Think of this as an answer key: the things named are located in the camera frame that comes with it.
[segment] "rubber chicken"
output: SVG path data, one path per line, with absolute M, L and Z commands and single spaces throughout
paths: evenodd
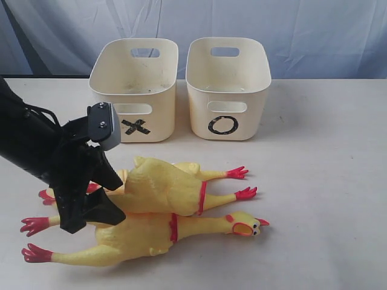
M 31 217 L 22 231 L 28 236 L 59 225 L 59 216 Z M 92 223 L 96 226 L 98 245 L 71 254 L 43 250 L 32 243 L 22 254 L 29 263 L 62 263 L 80 266 L 111 266 L 125 260 L 165 254 L 176 242 L 196 234 L 225 233 L 256 236 L 259 227 L 269 225 L 262 219 L 238 211 L 218 218 L 184 217 L 166 213 L 128 213 L 116 226 Z
M 248 170 L 243 167 L 228 172 L 200 171 L 199 164 L 171 164 L 155 158 L 134 158 L 135 168 L 119 170 L 124 185 L 107 191 L 112 202 L 129 213 L 176 213 L 180 216 L 201 214 L 204 210 L 233 201 L 253 198 L 257 188 L 215 196 L 206 193 L 207 181 L 215 178 L 243 179 Z M 88 192 L 99 185 L 90 184 Z M 44 204 L 53 204 L 53 191 L 40 192 Z

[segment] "bin handle hole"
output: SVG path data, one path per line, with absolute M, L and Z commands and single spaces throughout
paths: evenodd
M 244 113 L 247 104 L 241 101 L 210 101 L 208 110 L 214 113 Z
M 159 57 L 160 50 L 157 48 L 132 48 L 132 57 Z
M 113 104 L 115 111 L 119 115 L 149 115 L 152 113 L 152 106 L 149 104 Z
M 211 55 L 218 57 L 236 57 L 239 55 L 239 48 L 237 47 L 213 47 L 211 48 Z

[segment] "table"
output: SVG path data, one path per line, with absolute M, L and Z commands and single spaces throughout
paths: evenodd
M 61 124 L 93 104 L 87 79 L 7 79 L 25 102 L 54 111 Z M 156 144 L 120 144 L 115 169 L 136 155 L 195 161 L 209 170 L 250 169 L 246 180 L 211 183 L 214 194 L 258 186 L 252 201 L 206 212 L 244 210 L 271 223 L 255 238 L 195 236 L 169 253 L 107 268 L 25 263 L 27 243 L 61 253 L 95 244 L 92 226 L 32 237 L 21 219 L 56 214 L 45 185 L 0 159 L 2 289 L 387 289 L 387 80 L 274 80 L 258 134 L 244 142 L 206 141 L 189 127 L 178 82 L 177 127 Z

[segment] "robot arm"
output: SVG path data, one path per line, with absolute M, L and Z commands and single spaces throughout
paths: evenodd
M 104 153 L 120 143 L 111 104 L 88 107 L 87 116 L 61 126 L 54 113 L 24 103 L 0 77 L 0 124 L 0 155 L 54 190 L 63 230 L 76 233 L 86 222 L 117 225 L 125 219 L 103 190 L 122 186 Z M 90 140 L 99 145 L 88 145 Z M 102 187 L 87 195 L 90 181 Z

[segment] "plastic bin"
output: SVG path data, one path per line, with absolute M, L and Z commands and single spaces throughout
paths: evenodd
M 208 140 L 246 140 L 258 130 L 272 82 L 263 46 L 241 37 L 191 43 L 186 69 L 193 132 Z
M 119 39 L 100 53 L 89 78 L 96 101 L 114 105 L 122 142 L 158 142 L 175 129 L 177 44 Z

